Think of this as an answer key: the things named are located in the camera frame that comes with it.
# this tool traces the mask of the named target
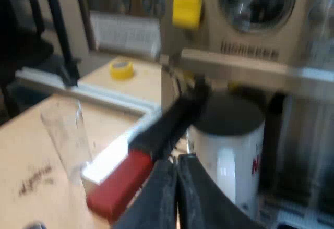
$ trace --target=workbench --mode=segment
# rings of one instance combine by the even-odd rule
[[[133,79],[114,81],[105,65],[81,81],[160,104],[161,67],[131,60]],[[60,98],[53,95],[0,127],[0,228],[20,229],[34,221],[47,229],[110,227],[88,210],[83,186],[68,181],[41,122],[41,111]],[[82,103],[82,115],[93,157],[140,118],[91,103]],[[22,192],[22,183],[35,177],[33,188]]]

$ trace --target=white mug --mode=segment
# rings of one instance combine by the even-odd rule
[[[257,211],[264,115],[246,99],[215,93],[200,121],[187,131],[188,148],[222,190],[245,214]]]

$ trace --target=roll of tape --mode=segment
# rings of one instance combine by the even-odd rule
[[[134,75],[133,65],[128,61],[113,62],[110,64],[110,75],[117,80],[132,78]]]

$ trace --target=red block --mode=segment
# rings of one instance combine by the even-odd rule
[[[133,150],[97,188],[88,193],[91,211],[113,223],[125,211],[132,197],[148,178],[154,163],[151,156]]]

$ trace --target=black pole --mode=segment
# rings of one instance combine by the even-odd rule
[[[68,70],[71,77],[78,80],[80,78],[78,68],[73,61],[73,57],[70,51],[68,37],[65,29],[64,19],[60,8],[59,0],[47,0],[49,2],[53,23],[56,28],[58,39],[62,48],[63,57],[65,61],[65,67]]]

